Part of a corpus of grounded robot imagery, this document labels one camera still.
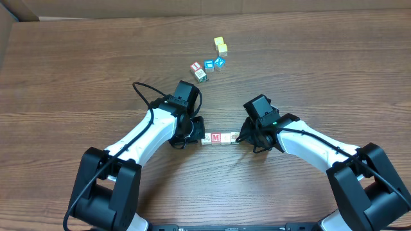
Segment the white red-edged block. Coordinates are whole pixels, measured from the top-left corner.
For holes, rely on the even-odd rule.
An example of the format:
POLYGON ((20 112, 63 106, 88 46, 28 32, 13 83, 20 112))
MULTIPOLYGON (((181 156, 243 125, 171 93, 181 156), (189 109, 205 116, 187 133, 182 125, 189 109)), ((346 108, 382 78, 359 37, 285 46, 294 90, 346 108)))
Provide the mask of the white red-edged block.
POLYGON ((202 145, 211 145, 211 134, 210 133, 205 133, 204 138, 201 139, 201 144, 202 145))

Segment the red M block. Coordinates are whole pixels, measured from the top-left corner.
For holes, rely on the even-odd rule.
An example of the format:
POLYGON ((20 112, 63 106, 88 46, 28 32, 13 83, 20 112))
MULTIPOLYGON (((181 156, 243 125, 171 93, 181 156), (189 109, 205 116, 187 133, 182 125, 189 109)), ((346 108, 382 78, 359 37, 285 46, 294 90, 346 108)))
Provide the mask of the red M block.
POLYGON ((222 142, 221 133, 211 133, 211 144, 212 145, 221 144, 221 142, 222 142))

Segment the blue-faced wooden block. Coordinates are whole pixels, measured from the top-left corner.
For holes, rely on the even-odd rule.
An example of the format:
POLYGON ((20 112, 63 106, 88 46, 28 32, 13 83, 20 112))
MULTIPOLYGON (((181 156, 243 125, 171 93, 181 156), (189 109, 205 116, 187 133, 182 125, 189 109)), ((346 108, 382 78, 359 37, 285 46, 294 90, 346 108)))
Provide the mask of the blue-faced wooden block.
POLYGON ((230 133, 230 138, 231 138, 231 144, 238 144, 236 139, 240 136, 239 132, 231 132, 230 133))

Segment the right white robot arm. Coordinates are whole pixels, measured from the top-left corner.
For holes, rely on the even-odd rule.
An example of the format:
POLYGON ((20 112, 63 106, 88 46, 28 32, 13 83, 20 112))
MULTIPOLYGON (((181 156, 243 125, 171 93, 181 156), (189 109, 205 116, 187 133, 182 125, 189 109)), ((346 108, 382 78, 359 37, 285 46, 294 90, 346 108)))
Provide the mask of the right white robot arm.
POLYGON ((250 142, 254 153, 275 148, 295 155, 327 175, 338 208, 319 221, 319 230, 392 230, 410 211, 408 189, 376 144, 345 144, 295 115, 273 112, 248 116, 236 140, 250 142))

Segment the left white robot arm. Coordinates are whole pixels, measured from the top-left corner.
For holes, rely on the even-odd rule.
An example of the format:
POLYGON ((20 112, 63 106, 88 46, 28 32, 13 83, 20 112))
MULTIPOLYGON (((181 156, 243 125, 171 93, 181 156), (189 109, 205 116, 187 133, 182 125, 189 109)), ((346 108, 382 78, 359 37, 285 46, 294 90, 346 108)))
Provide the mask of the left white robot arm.
POLYGON ((89 148, 80 161, 64 230, 69 218, 95 230, 151 230, 150 222, 137 214, 142 168, 165 142, 185 148, 204 138, 195 101, 171 95, 156 99, 122 139, 104 150, 89 148))

